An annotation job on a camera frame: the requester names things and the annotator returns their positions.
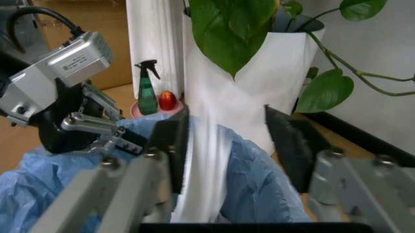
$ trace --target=white cloth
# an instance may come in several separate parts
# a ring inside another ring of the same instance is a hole
[[[184,182],[171,222],[215,222],[226,197],[226,169],[232,138],[215,124],[209,106],[189,134]]]
[[[204,117],[200,105],[211,106],[218,124],[272,154],[275,149],[265,125],[264,105],[291,114],[317,45],[305,33],[268,33],[233,81],[202,54],[193,38],[191,19],[183,17],[185,96],[190,113]],[[319,30],[315,35],[321,38],[323,33]]]

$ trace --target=bolt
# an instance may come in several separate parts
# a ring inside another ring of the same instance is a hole
[[[175,154],[176,153],[176,147],[173,145],[168,146],[169,152],[171,154]]]
[[[330,156],[341,159],[344,156],[344,151],[341,148],[334,147],[330,150]]]
[[[377,166],[393,168],[396,165],[396,162],[390,156],[385,155],[385,154],[380,154],[376,156],[376,159],[374,160],[374,164]]]
[[[72,117],[67,118],[67,122],[68,124],[73,124],[75,122],[75,120]]]
[[[154,159],[157,159],[157,152],[158,152],[157,148],[152,147],[152,148],[150,148],[150,149],[147,151],[147,153],[145,154],[145,156],[146,156],[146,157],[148,157],[148,158],[154,158]]]
[[[120,163],[117,158],[106,156],[101,160],[101,166],[103,168],[108,168],[110,170],[115,170],[120,166]]]
[[[24,114],[25,112],[26,112],[26,109],[24,107],[20,106],[17,108],[17,113]]]

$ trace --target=metal bracket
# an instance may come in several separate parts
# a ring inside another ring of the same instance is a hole
[[[96,211],[99,216],[105,214],[127,169],[123,160],[104,157],[101,166],[81,171],[42,215],[31,232],[79,232],[91,212]]]
[[[93,99],[105,109],[105,113],[111,120],[121,120],[122,111],[116,107],[115,101],[109,96],[105,95],[99,89],[88,83],[83,83],[82,93],[84,96]]]
[[[368,224],[375,232],[409,233],[415,229],[413,168],[391,160],[358,160],[322,151],[316,160],[309,205],[319,221]]]
[[[10,121],[13,126],[15,126],[16,124],[18,124],[18,125],[20,125],[22,127],[27,127],[29,125],[29,122],[27,122],[25,120],[22,120],[22,119],[19,119],[19,118],[14,117],[14,116],[10,116],[9,115],[9,116],[6,117],[6,119],[8,121]]]
[[[110,154],[115,147],[120,147],[120,149],[135,155],[139,153],[140,146],[125,140],[122,136],[126,129],[118,127],[115,121],[74,112],[62,121],[61,127],[67,131],[83,131],[101,135],[88,149],[80,151],[80,153]]]

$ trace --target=black cable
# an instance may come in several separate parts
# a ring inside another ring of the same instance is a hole
[[[66,17],[64,17],[63,15],[59,14],[56,11],[53,11],[48,8],[36,7],[36,6],[22,7],[20,9],[17,9],[13,14],[9,16],[9,18],[7,19],[7,25],[6,25],[7,32],[9,33],[10,39],[15,44],[15,46],[19,49],[19,51],[22,53],[25,53],[25,49],[22,47],[22,45],[19,43],[16,37],[15,23],[20,17],[24,15],[29,15],[29,14],[43,14],[43,15],[51,16],[59,20],[63,24],[65,24],[70,29],[70,33],[74,35],[75,37],[78,37],[84,33],[81,27],[76,26],[69,19],[67,19]]]

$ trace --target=gray metal frame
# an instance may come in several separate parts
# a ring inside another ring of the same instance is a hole
[[[368,224],[377,233],[415,231],[415,169],[388,157],[358,160],[339,152],[317,156],[309,189],[309,207],[319,221]]]
[[[167,222],[172,210],[169,162],[153,149],[126,164],[105,157],[81,171],[32,228],[32,233],[79,232],[91,212],[103,216],[98,232],[127,233],[141,222]]]

